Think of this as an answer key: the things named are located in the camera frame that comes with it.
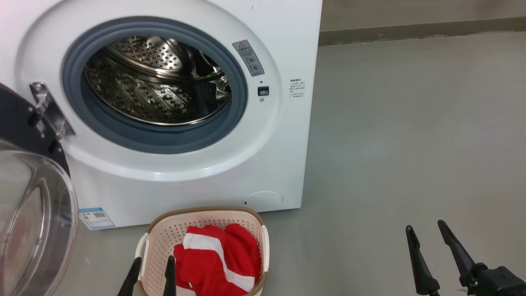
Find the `grey rubber door gasket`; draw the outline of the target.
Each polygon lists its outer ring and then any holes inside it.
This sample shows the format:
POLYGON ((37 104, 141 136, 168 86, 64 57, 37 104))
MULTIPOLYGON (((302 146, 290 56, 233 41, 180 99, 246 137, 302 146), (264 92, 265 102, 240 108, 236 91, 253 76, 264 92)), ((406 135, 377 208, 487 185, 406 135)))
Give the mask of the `grey rubber door gasket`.
POLYGON ((212 146, 239 125, 248 105, 247 78, 227 47, 203 30, 160 17, 113 19, 83 32, 67 51, 61 80, 71 108, 94 133, 117 146, 150 154, 182 154, 212 146), (143 124, 117 113, 92 90, 84 67, 94 53, 128 36, 175 39, 204 52, 226 74, 232 90, 230 102, 203 122, 184 126, 143 124))

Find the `round white filter cover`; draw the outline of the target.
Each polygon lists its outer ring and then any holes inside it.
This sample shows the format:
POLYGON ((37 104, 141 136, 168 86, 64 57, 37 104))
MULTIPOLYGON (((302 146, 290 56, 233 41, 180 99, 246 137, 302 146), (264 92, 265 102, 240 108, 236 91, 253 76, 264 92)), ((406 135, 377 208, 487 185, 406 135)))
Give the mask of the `round white filter cover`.
POLYGON ((279 210, 283 200, 283 196, 280 193, 261 191, 252 193, 245 197, 243 205, 244 207, 250 208, 256 212, 267 212, 279 210))

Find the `white washing machine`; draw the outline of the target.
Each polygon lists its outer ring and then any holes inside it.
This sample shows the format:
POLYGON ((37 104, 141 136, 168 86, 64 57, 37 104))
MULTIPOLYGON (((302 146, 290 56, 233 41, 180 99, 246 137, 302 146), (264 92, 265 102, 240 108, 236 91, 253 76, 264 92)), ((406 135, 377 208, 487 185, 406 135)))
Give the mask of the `white washing machine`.
POLYGON ((30 84, 45 83, 76 132, 59 142, 78 210, 103 208, 115 227, 171 210, 244 207, 261 191, 283 196, 279 210, 300 208, 322 9, 323 0, 0 0, 0 84, 36 106, 30 84), (224 139, 189 153, 143 153, 98 136, 75 114, 61 80, 69 47, 90 28, 131 16, 190 25, 235 56, 248 105, 224 139), (241 40, 264 75, 250 75, 232 46, 241 40))

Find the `black glass washing machine door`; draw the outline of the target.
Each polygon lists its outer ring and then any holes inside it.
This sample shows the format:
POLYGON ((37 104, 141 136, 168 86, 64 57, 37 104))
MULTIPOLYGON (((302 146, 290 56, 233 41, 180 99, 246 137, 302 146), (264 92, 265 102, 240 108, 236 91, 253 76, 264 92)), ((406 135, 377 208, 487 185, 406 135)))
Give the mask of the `black glass washing machine door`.
POLYGON ((0 84, 0 296, 53 296, 73 254, 77 215, 51 123, 0 84))

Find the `cream perforated laundry basket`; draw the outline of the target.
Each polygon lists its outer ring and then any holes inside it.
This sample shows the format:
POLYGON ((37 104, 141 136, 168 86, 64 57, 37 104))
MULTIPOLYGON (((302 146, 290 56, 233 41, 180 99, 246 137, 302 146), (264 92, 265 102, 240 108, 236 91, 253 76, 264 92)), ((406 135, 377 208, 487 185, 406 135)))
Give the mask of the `cream perforated laundry basket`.
MULTIPOLYGON (((165 268, 176 244, 182 243, 189 226, 214 225, 224 229, 240 224, 257 240, 261 253, 261 276, 255 288, 244 296, 262 296, 270 266, 270 238, 262 217, 242 207, 208 207, 177 210, 156 218, 140 239, 135 257, 142 258, 135 287, 141 296, 163 296, 165 268)), ((177 296, 195 296, 192 291, 176 287, 177 296)))

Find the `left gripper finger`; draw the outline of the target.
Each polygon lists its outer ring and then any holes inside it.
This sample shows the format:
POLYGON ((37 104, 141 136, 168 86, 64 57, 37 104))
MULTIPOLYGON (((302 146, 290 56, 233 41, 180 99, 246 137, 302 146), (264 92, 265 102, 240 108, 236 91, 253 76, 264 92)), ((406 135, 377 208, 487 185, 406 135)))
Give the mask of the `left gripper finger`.
POLYGON ((177 296, 176 291, 176 260, 173 255, 170 255, 167 260, 165 268, 165 286, 163 296, 177 296))
POLYGON ((141 270, 142 258, 136 257, 122 283, 120 291, 117 296, 133 296, 134 286, 138 281, 138 276, 141 270))

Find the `red white garment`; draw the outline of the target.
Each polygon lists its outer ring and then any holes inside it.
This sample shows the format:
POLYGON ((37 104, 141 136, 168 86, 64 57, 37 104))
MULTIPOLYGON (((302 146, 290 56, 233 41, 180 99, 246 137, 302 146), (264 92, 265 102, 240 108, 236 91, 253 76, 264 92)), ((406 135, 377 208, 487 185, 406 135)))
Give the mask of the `red white garment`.
POLYGON ((177 287, 195 296, 244 296, 261 276, 257 240, 240 224, 189 226, 173 256, 177 287))

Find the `blue energy label sticker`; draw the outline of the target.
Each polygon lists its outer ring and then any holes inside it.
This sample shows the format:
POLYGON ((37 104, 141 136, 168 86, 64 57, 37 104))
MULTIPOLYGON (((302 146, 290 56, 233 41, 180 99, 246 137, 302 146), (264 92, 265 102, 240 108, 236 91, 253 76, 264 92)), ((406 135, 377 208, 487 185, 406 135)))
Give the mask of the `blue energy label sticker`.
POLYGON ((90 230, 109 229, 115 227, 103 208, 81 208, 78 210, 80 220, 90 230))

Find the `steel washing drum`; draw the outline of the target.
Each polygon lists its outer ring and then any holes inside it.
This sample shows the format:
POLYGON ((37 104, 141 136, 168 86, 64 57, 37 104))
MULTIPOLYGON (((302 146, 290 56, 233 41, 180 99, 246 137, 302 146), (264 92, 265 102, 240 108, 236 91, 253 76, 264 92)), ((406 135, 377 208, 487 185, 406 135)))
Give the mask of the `steel washing drum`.
POLYGON ((156 126, 203 122, 232 97, 218 64, 175 39, 128 36, 94 53, 84 76, 108 107, 131 120, 156 126))

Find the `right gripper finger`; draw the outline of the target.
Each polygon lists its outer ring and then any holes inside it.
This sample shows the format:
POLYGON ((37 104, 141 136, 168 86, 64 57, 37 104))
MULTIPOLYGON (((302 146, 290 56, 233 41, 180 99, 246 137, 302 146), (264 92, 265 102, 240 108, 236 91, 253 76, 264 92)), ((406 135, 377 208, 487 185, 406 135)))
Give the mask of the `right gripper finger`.
POLYGON ((475 265, 475 261, 473 261, 472 257, 470 257, 445 221, 438 220, 437 224, 442 238, 445 244, 450 248, 455 260, 455 264, 459 271, 460 284, 465 288, 475 288, 477 280, 473 278, 471 274, 471 269, 475 265))
POLYGON ((421 296, 440 296, 440 284, 431 275, 420 251, 420 242, 411 225, 406 226, 406 239, 409 247, 416 293, 421 296))

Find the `metal door hinge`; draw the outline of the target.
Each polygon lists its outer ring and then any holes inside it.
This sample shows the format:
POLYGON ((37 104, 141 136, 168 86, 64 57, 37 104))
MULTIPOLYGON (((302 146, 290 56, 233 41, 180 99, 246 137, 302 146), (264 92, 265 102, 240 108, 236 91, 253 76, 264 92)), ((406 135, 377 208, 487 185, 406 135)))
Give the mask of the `metal door hinge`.
POLYGON ((37 113, 41 114, 51 125, 56 138, 62 140, 64 137, 75 136, 76 132, 64 116, 46 84, 43 82, 31 83, 30 90, 36 101, 37 113))

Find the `grey wall baseboard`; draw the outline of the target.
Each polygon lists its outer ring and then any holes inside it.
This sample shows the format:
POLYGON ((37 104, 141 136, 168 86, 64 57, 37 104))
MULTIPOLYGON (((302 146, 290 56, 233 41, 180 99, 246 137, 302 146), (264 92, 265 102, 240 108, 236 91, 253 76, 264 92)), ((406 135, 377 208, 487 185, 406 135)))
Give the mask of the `grey wall baseboard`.
POLYGON ((526 32, 526 16, 323 31, 318 46, 526 32))

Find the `grey warning sticker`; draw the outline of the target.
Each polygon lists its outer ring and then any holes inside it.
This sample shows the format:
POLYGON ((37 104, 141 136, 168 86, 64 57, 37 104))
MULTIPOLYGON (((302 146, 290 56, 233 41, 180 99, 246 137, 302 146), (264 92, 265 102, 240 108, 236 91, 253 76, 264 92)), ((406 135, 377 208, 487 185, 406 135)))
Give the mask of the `grey warning sticker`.
POLYGON ((232 46, 242 58, 252 77, 265 74, 263 66, 248 40, 234 42, 232 43, 232 46))

